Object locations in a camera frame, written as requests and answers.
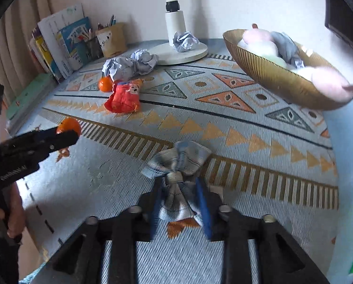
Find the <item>pen holder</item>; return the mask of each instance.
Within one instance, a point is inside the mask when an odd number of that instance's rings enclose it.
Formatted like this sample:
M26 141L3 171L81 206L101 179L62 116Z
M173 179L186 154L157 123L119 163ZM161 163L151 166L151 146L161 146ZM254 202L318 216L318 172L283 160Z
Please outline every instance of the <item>pen holder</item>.
M117 56L127 51L122 22L96 31L96 36L106 58Z

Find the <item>lamp base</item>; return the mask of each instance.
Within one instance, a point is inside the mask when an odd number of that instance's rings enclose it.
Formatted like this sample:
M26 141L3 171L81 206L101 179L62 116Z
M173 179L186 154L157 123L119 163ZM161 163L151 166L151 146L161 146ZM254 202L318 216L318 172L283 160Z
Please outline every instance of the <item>lamp base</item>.
M169 43L165 43L149 49L149 53L158 56L158 65L176 65L196 61L205 57L208 53L208 47L200 43L195 50L178 52L174 47L171 47Z

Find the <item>plaid fabric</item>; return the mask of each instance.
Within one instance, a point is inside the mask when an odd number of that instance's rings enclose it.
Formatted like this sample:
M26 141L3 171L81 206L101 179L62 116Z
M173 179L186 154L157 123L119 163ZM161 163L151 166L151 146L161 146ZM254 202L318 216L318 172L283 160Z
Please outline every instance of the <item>plaid fabric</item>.
M164 176L164 199L159 217L165 221L195 218L202 219L195 202L195 183L189 181L207 160L211 151L193 142L177 142L173 148L156 154L142 170L148 178Z

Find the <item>crumpled paper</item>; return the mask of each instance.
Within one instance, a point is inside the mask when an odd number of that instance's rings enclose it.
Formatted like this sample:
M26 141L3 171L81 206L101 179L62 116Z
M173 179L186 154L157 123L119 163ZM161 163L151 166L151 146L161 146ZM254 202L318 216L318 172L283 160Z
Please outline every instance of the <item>crumpled paper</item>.
M132 53L131 59L134 61L134 73L139 75L147 75L150 73L158 62L156 54L150 54L145 49L138 49Z
M143 168L141 173L148 178L165 176L160 219L172 222L194 218L203 224L195 201L196 184L191 180L210 154L208 148L196 142L177 142L173 148L154 155Z
M200 41L191 34L191 32L185 32L179 34L175 32L174 39L174 48L178 52L186 52L189 50L197 49Z
M299 48L287 34L271 32L271 36L274 39L274 44L278 47L279 54L286 63L296 68L304 67L304 62L298 54Z
M108 59L102 68L104 76L110 75L112 80L129 81L134 75L147 75L157 65L158 56L145 49L132 53L130 58L119 56Z

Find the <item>white lamp pole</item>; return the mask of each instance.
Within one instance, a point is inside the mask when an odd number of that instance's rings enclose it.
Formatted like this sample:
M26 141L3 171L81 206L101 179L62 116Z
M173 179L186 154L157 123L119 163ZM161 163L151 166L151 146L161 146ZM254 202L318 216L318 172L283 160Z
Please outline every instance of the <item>white lamp pole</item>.
M165 19L166 27L168 29L168 43L161 44L149 50L151 54L158 55L158 64L174 65L188 63L207 55L208 48L203 43L200 43L197 49L189 50L187 52L180 53L174 49L173 38L175 32L186 32L185 18L183 12L179 8L178 0L166 0Z

